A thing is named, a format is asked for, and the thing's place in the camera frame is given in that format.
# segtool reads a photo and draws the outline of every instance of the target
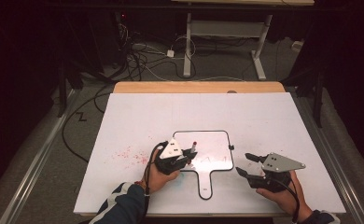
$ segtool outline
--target white desk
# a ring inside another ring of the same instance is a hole
[[[173,0],[177,2],[194,3],[218,3],[218,4],[249,4],[267,6],[290,6],[306,7],[312,6],[314,0]],[[187,17],[186,32],[186,52],[184,61],[184,77],[190,77],[191,47],[190,39],[192,35],[212,35],[212,36],[234,36],[234,37],[258,37],[259,43],[256,50],[251,51],[251,57],[255,65],[259,80],[266,80],[266,75],[260,61],[260,54],[269,31],[270,22],[273,15],[267,15],[265,22],[239,22],[239,21],[193,21],[191,13]]]
[[[191,84],[200,87],[200,83]],[[74,212],[94,215],[121,182],[134,182],[142,177],[154,146],[169,140],[175,131],[188,130],[227,131],[235,147],[234,166],[250,174],[259,173],[260,168],[245,158],[246,152],[261,156],[275,152],[304,162],[307,168],[297,174],[308,204],[334,213],[345,212],[299,112],[285,92],[112,94]],[[274,217],[284,214],[276,204],[251,189],[235,169],[213,172],[211,177],[213,196],[203,200],[196,174],[182,172],[152,195],[148,215]]]

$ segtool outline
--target marker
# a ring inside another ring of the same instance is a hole
[[[193,153],[196,151],[196,145],[197,145],[197,143],[193,142],[193,146],[191,146],[190,153]]]

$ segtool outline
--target person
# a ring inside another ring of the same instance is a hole
[[[175,171],[169,175],[161,173],[153,163],[158,152],[157,149],[154,151],[152,162],[148,165],[150,166],[149,174],[147,173],[148,169],[146,169],[140,181],[120,184],[103,203],[97,215],[90,221],[90,224],[136,224],[140,222],[146,214],[146,199],[149,197],[146,195],[147,190],[149,189],[149,194],[159,191],[169,181],[176,179],[180,172]],[[296,189],[300,201],[300,209],[297,217],[297,221],[300,224],[340,223],[340,220],[331,213],[325,211],[319,212],[318,210],[313,211],[304,200],[303,190],[296,176],[296,172],[290,171],[290,174],[292,182],[289,184],[289,187]],[[146,185],[147,178],[149,179],[149,186]],[[277,203],[286,213],[294,215],[297,204],[295,198],[289,191],[284,190],[273,193],[266,189],[256,189],[256,192]]]

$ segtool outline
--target hand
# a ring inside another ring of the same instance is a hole
[[[292,182],[295,183],[297,195],[300,202],[298,222],[303,222],[313,213],[313,210],[311,210],[311,208],[307,205],[306,201],[304,200],[304,194],[301,187],[301,182],[299,182],[299,179],[296,176],[296,172],[290,171],[290,177],[292,181],[289,183],[289,188],[295,192],[295,188],[293,187]],[[295,213],[296,201],[289,191],[283,190],[281,192],[272,193],[271,191],[268,191],[266,189],[257,189],[256,192],[262,195],[263,197],[277,203],[282,210],[284,210],[291,216],[293,216],[293,214]]]
[[[180,173],[179,170],[174,171],[174,172],[170,173],[169,175],[165,175],[162,172],[160,172],[154,163],[154,160],[155,160],[158,152],[159,152],[159,150],[155,149],[155,152],[153,153],[152,161],[149,162],[149,164],[150,164],[149,193],[150,194],[162,189],[162,187],[164,187],[168,181],[176,179]],[[144,176],[142,177],[143,183],[146,183],[145,175],[146,175],[147,171],[148,171],[148,167],[146,168],[146,170],[144,172]]]

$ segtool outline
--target sleeve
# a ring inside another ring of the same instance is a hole
[[[340,220],[332,213],[327,211],[319,212],[315,210],[307,219],[301,224],[339,224]]]
[[[144,212],[144,190],[138,185],[123,183],[106,199],[90,224],[136,224]]]

